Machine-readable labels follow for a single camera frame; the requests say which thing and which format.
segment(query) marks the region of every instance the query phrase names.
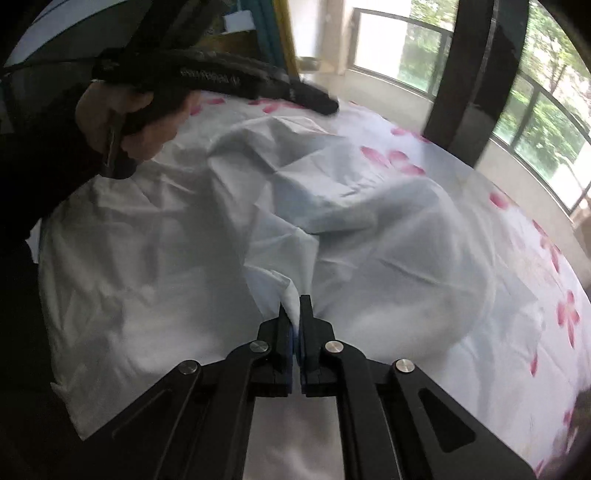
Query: wrinkled fabric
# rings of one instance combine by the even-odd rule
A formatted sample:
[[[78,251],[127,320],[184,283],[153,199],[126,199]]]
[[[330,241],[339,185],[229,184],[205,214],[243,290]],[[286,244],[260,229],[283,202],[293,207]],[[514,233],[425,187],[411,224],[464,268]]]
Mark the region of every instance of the wrinkled fabric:
[[[56,209],[40,280],[81,437],[180,361],[252,340],[280,303],[297,330],[301,294],[368,358],[418,363],[533,468],[564,451],[591,384],[591,306],[543,231],[356,105],[327,118],[204,94],[154,161]],[[343,478],[334,399],[258,400],[245,478]]]

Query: black pole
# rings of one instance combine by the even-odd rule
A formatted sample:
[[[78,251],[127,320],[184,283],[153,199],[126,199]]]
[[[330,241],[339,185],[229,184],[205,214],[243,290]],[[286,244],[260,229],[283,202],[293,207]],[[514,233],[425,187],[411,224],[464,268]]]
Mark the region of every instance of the black pole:
[[[525,40],[527,0],[460,0],[424,136],[474,166],[505,107]]]

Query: glass window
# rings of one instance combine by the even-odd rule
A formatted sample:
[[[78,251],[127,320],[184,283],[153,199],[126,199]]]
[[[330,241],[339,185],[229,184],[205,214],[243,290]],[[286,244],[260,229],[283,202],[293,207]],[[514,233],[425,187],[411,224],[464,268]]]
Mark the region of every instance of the glass window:
[[[493,132],[508,145],[511,144],[517,133],[533,91],[532,84],[519,75],[515,77],[513,87],[511,87],[511,95]]]
[[[433,76],[441,34],[378,15],[361,14],[355,65],[423,92]],[[384,56],[384,45],[388,55]]]
[[[459,0],[413,0],[410,18],[453,31]]]
[[[435,79],[435,85],[433,86],[433,96],[437,96],[437,92],[439,91],[439,86],[441,85],[441,79],[443,78],[443,72],[445,70],[445,64],[447,62],[447,57],[449,56],[449,48],[452,46],[452,35],[447,36],[447,43],[445,45],[445,49],[443,50],[443,62],[441,63],[441,68],[439,73],[437,74],[437,78]]]
[[[539,2],[530,1],[519,67],[589,124],[589,71],[566,33]]]
[[[572,208],[583,188],[575,165],[585,163],[583,135],[545,95],[540,95],[515,151]]]

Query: black sleeve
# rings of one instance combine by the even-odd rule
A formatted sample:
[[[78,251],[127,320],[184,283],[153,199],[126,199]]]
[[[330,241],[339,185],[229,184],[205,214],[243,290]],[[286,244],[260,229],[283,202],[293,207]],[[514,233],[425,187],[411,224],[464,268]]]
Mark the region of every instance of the black sleeve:
[[[27,132],[0,137],[0,253],[20,245],[39,218],[98,174],[100,154],[74,120],[84,90],[68,90]]]

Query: silver screw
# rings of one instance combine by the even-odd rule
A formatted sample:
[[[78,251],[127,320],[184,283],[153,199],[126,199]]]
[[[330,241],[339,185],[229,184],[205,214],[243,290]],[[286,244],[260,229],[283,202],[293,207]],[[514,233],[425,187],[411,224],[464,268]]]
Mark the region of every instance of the silver screw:
[[[183,375],[194,374],[199,368],[199,364],[195,360],[185,360],[178,365],[178,371]]]
[[[403,374],[409,374],[414,370],[414,363],[412,363],[408,358],[396,360],[394,365],[396,365],[396,370],[402,372]]]
[[[255,340],[251,342],[251,350],[255,353],[265,353],[269,350],[269,344],[264,340]]]
[[[329,353],[341,353],[345,346],[338,340],[331,340],[324,344],[324,349]]]

